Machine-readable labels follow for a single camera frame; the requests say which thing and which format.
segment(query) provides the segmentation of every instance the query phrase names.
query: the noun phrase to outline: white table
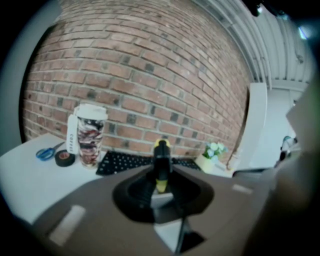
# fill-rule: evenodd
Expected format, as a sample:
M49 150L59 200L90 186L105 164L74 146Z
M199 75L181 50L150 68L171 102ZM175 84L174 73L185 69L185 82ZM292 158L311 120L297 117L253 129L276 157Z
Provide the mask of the white table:
M0 189L13 214L32 224L48 207L81 185L101 178L95 169L75 163L59 167L55 159L36 158L40 149L64 140L49 133L30 140L0 157ZM66 149L63 144L57 151Z

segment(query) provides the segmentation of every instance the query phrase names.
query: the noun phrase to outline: white wall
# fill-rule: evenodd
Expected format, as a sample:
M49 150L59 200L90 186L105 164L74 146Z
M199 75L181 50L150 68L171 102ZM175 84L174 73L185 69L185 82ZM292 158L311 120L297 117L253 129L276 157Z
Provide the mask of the white wall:
M280 147L285 136L295 137L286 114L294 100L302 95L300 91L272 89L268 91L268 106L265 125L258 147L251 159L250 167L273 167L280 156Z
M250 84L250 100L248 115L243 136L239 145L241 150L238 170L250 168L250 162L258 147L267 115L267 85L264 82Z

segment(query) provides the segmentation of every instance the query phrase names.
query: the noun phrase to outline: ceiling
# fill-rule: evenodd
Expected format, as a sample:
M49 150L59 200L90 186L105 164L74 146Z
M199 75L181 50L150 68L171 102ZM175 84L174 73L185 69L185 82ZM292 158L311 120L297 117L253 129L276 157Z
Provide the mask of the ceiling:
M241 0L193 0L229 32L241 50L255 82L267 87L303 91L316 62L299 30L289 19L273 16L262 5L259 17Z

